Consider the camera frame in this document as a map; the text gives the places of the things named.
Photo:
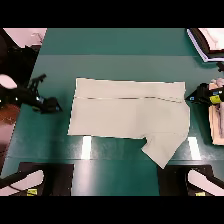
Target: stack of cloth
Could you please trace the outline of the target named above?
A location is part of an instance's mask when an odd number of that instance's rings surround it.
[[[78,78],[68,135],[146,138],[142,151],[164,168],[187,138],[185,83]]]
[[[212,80],[209,89],[224,86],[224,79]],[[209,122],[214,145],[224,145],[224,102],[209,107]]]
[[[224,28],[189,28],[187,34],[204,62],[224,61]]]

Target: tabletop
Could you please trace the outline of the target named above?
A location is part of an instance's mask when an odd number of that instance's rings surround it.
[[[38,114],[22,105],[1,177],[20,162],[72,163],[72,195],[159,195],[157,165],[141,151],[145,139],[67,135],[77,77],[185,81],[187,96],[223,75],[201,60],[183,28],[49,28],[32,77],[42,73],[47,78],[40,94],[57,97],[63,112]],[[211,164],[224,180],[224,148],[212,145],[208,108],[188,105],[188,138],[169,164]]]

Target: beige cloth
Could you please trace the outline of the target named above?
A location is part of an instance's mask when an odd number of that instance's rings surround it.
[[[164,168],[186,139],[185,83],[77,79],[68,135],[147,139],[142,148]]]
[[[209,84],[209,89],[216,89],[218,86],[214,83]],[[220,114],[215,105],[209,107],[209,123],[211,136],[214,145],[224,145],[224,138],[221,137]]]

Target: yellow tape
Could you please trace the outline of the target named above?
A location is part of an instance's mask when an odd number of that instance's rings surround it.
[[[216,96],[211,96],[210,97],[210,100],[213,104],[216,104],[216,103],[221,103],[222,101],[220,100],[220,97],[219,95],[216,95]]]
[[[37,195],[37,189],[28,189],[27,190],[27,196],[34,196]]]
[[[205,192],[198,192],[198,193],[195,193],[196,196],[205,196]]]

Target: table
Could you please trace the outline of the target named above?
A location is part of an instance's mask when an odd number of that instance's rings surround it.
[[[77,77],[185,81],[187,96],[223,75],[215,63],[203,63],[183,28],[49,28],[32,77],[42,73],[47,79],[39,92],[57,97],[63,112],[41,115],[22,106],[1,177],[16,172],[20,162],[74,163],[72,195],[159,195],[156,164],[141,151],[144,139],[92,137],[90,160],[81,159],[83,137],[67,136]],[[224,180],[224,148],[212,145],[208,110],[189,106],[189,137],[200,158],[187,139],[169,164],[211,164]]]

